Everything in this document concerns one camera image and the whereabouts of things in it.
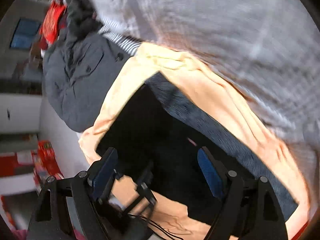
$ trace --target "window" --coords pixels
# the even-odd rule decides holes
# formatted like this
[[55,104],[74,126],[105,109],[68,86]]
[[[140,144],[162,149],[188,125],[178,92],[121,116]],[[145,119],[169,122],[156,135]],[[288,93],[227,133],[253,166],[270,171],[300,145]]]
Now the window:
[[14,31],[10,48],[30,49],[40,25],[41,22],[38,21],[20,19]]

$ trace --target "black cable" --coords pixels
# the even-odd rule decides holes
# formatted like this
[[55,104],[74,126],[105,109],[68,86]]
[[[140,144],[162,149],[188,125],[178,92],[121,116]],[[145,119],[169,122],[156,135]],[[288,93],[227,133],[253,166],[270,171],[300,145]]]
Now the black cable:
[[[147,218],[144,217],[144,216],[139,216],[139,217],[141,217],[145,221],[147,220]],[[161,232],[163,232],[167,237],[169,237],[172,240],[176,240],[173,237],[175,237],[177,239],[180,239],[180,240],[184,240],[183,238],[181,238],[179,236],[175,236],[175,235],[171,234],[170,232],[167,232],[166,230],[164,230],[164,228],[161,227],[161,225],[159,225],[158,223],[156,223],[156,222],[154,222],[152,220],[149,220],[149,224],[152,225],[155,228],[158,228]],[[167,240],[167,239],[164,239],[163,237],[159,236],[156,232],[155,232],[155,235],[158,236],[159,238],[161,238],[162,240]]]
[[175,238],[177,238],[177,239],[184,240],[183,238],[181,238],[181,237],[179,237],[179,236],[176,236],[176,235],[174,235],[174,234],[172,234],[172,233],[170,233],[170,232],[168,232],[168,231],[165,231],[165,229],[164,229],[163,227],[161,227],[161,225],[159,225],[158,223],[156,223],[156,222],[154,222],[154,221],[152,221],[152,220],[150,220],[150,222],[154,223],[154,225],[152,225],[152,224],[150,223],[152,226],[160,229],[161,231],[164,231],[166,234],[169,234],[170,236],[173,236],[173,237],[175,237]]

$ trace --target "jacket pocket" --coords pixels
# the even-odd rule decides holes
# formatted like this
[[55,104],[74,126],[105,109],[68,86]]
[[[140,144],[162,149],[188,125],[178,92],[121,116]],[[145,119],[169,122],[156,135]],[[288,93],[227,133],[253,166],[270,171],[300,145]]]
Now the jacket pocket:
[[101,47],[89,46],[84,52],[84,56],[80,59],[72,77],[70,84],[73,85],[79,78],[90,76],[91,73],[97,68],[103,57]]

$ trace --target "dark gray jacket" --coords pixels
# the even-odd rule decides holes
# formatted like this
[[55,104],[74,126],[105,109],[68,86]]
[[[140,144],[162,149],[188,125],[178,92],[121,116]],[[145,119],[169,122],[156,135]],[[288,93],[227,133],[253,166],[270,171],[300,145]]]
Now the dark gray jacket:
[[72,0],[68,28],[60,32],[43,62],[49,103],[77,132],[94,124],[107,92],[130,57],[94,33],[101,24],[92,19],[92,13],[86,0]]

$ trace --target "orange cloth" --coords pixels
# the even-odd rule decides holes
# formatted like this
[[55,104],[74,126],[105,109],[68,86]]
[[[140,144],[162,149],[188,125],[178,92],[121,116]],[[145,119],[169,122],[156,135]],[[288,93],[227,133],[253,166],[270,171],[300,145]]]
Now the orange cloth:
[[[243,96],[206,64],[187,52],[143,43],[110,88],[94,126],[82,134],[79,144],[88,162],[99,160],[95,149],[127,101],[144,81],[160,71],[191,102],[216,119],[245,143],[274,173],[299,203],[286,222],[289,239],[308,221],[307,186],[284,142],[272,134],[249,108]],[[113,194],[127,204],[134,195],[130,178],[116,182]],[[209,226],[187,217],[187,207],[156,194],[153,220],[185,240],[202,240]]]

